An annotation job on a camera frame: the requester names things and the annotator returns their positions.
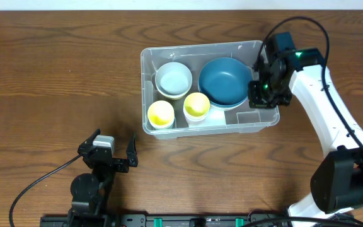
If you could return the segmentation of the clear plastic storage container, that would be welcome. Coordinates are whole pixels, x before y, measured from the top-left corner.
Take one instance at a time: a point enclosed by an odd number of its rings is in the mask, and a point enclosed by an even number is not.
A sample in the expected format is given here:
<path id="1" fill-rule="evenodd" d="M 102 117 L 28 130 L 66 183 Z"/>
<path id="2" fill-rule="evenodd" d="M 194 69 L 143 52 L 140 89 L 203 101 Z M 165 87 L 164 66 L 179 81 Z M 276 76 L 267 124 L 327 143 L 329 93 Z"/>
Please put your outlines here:
<path id="1" fill-rule="evenodd" d="M 141 52 L 141 93 L 142 93 L 142 128 L 145 133 L 157 139 L 173 139 L 185 136 L 201 136 L 225 133 L 252 133 L 276 125 L 280 120 L 279 109 L 254 109 L 249 107 L 248 100 L 230 111 L 219 111 L 210 108 L 205 124 L 189 127 L 183 113 L 185 97 L 170 100 L 164 97 L 155 84 L 158 69 L 169 62 L 179 62 L 192 73 L 192 87 L 188 95 L 198 92 L 198 78 L 201 69 L 211 60 L 229 57 L 242 62 L 250 69 L 256 60 L 256 54 L 262 42 L 259 40 L 228 42 L 217 44 L 182 45 L 170 47 L 148 47 Z M 149 123 L 147 111 L 149 106 L 165 100 L 172 104 L 175 121 L 171 129 L 155 130 Z"/>

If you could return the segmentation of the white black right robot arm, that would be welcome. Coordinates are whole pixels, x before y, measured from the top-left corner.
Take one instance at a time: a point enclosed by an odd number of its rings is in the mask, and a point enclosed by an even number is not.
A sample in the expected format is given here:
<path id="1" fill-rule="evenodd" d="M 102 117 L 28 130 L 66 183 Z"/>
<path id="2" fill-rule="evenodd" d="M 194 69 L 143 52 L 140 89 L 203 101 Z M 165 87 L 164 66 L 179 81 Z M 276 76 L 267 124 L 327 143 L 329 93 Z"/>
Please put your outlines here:
<path id="1" fill-rule="evenodd" d="M 318 49 L 296 49 L 290 33 L 269 37 L 249 82 L 251 108 L 288 106 L 295 96 L 320 140 L 324 160 L 311 192 L 288 207 L 289 216 L 328 219 L 363 206 L 363 130 L 335 89 Z"/>

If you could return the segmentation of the cream white cup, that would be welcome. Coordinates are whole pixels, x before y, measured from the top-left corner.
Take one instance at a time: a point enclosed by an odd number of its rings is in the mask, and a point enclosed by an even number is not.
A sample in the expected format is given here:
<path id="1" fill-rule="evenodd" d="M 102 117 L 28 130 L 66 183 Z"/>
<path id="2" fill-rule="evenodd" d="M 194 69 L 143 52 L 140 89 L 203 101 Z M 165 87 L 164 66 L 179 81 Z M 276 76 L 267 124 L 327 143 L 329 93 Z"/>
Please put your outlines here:
<path id="1" fill-rule="evenodd" d="M 168 122 L 167 124 L 164 125 L 158 125 L 158 124 L 151 124 L 152 127 L 155 130 L 166 130 L 166 129 L 171 129 L 173 127 L 174 122 Z"/>

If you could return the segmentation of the pink cup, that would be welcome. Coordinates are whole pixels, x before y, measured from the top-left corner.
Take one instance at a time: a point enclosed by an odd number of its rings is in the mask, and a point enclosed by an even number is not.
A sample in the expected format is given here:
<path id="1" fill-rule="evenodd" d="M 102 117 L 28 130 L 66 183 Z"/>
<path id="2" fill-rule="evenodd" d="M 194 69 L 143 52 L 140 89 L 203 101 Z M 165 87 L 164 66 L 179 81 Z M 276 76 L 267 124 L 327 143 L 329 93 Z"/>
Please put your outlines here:
<path id="1" fill-rule="evenodd" d="M 186 118 L 189 127 L 199 127 L 200 125 L 205 124 L 205 119 L 189 119 Z"/>

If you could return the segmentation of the small white bowl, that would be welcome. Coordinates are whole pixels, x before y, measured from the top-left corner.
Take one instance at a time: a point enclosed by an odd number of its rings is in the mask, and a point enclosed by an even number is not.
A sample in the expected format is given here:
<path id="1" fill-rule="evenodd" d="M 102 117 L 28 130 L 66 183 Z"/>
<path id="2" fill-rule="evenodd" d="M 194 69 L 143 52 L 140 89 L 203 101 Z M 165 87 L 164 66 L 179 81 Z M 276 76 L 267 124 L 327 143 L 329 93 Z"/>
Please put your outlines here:
<path id="1" fill-rule="evenodd" d="M 186 93 L 190 90 L 191 85 L 190 84 L 165 84 L 164 86 L 161 86 L 160 84 L 157 85 L 158 91 L 162 94 L 168 94 L 168 95 L 180 95 L 182 93 Z"/>

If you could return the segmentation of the light blue cup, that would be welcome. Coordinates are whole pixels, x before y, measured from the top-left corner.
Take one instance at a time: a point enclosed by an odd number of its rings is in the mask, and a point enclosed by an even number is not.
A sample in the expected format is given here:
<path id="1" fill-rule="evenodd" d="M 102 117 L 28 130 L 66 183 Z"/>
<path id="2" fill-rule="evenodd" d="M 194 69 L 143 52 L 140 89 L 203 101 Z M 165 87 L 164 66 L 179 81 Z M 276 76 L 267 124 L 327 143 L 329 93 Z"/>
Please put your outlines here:
<path id="1" fill-rule="evenodd" d="M 196 116 L 190 115 L 185 109 L 183 110 L 183 113 L 184 113 L 184 116 L 185 116 L 187 122 L 201 122 L 208 115 L 208 112 L 206 112 L 205 114 L 196 117 Z"/>

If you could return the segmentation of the yellow cup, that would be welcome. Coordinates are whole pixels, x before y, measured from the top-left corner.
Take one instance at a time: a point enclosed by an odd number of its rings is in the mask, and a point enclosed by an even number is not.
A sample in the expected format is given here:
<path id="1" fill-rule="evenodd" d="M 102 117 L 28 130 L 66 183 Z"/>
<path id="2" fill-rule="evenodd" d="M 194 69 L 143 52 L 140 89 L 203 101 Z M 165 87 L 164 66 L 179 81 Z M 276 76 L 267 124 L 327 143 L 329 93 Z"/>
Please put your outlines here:
<path id="1" fill-rule="evenodd" d="M 203 93 L 195 92 L 186 97 L 183 107 L 189 116 L 203 117 L 210 110 L 210 101 Z"/>
<path id="2" fill-rule="evenodd" d="M 174 122 L 175 111 L 169 102 L 159 100 L 149 106 L 147 117 L 150 124 L 164 125 L 168 122 Z"/>

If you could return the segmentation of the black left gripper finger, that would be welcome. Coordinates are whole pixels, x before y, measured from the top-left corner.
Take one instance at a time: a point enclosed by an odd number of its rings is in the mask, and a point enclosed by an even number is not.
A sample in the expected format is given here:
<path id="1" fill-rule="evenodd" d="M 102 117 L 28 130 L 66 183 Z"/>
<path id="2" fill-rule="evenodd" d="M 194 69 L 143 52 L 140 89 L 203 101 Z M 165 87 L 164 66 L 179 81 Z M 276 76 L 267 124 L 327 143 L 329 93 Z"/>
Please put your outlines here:
<path id="1" fill-rule="evenodd" d="M 87 138 L 84 142 L 82 142 L 78 147 L 78 154 L 89 154 L 95 146 L 93 145 L 93 141 L 99 136 L 101 133 L 100 129 L 97 129 Z"/>
<path id="2" fill-rule="evenodd" d="M 138 157 L 135 145 L 136 134 L 133 133 L 126 149 L 127 161 L 130 167 L 138 166 Z"/>

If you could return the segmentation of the small light grey bowl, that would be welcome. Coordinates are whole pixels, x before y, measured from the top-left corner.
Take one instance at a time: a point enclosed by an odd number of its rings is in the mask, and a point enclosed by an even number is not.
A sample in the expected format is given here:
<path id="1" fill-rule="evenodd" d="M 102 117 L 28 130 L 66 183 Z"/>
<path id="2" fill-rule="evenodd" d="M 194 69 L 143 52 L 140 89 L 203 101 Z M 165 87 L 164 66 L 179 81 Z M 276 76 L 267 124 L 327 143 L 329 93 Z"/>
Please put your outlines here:
<path id="1" fill-rule="evenodd" d="M 155 84 L 190 84 L 192 87 L 192 73 L 187 66 L 179 62 L 169 62 L 162 65 L 155 77 Z"/>

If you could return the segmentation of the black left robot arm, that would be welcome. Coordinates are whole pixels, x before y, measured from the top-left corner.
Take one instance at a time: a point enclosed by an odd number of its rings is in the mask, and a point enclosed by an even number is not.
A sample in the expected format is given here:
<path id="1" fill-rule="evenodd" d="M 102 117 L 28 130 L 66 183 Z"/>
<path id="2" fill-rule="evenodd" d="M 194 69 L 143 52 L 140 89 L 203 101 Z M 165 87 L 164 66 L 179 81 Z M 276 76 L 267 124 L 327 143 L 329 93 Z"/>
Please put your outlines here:
<path id="1" fill-rule="evenodd" d="M 127 157 L 114 158 L 115 139 L 95 130 L 78 147 L 78 154 L 91 173 L 78 175 L 71 183 L 71 209 L 68 226 L 111 226 L 115 216 L 107 214 L 107 202 L 117 173 L 138 166 L 135 134 L 126 149 Z"/>

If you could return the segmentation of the dark blue bowl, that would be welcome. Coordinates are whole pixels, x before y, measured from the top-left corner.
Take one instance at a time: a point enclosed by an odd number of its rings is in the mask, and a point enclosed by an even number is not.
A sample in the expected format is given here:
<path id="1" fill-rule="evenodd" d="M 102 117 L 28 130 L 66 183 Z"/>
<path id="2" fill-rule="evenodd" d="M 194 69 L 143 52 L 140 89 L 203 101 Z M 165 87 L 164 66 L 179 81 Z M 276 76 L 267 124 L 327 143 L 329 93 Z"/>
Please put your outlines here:
<path id="1" fill-rule="evenodd" d="M 198 89 L 206 95 L 215 90 L 246 90 L 253 79 L 251 69 L 242 62 L 228 57 L 209 61 L 201 70 Z"/>
<path id="2" fill-rule="evenodd" d="M 246 90 L 215 90 L 206 93 L 210 104 L 218 106 L 233 106 L 243 104 L 248 100 L 248 92 Z"/>

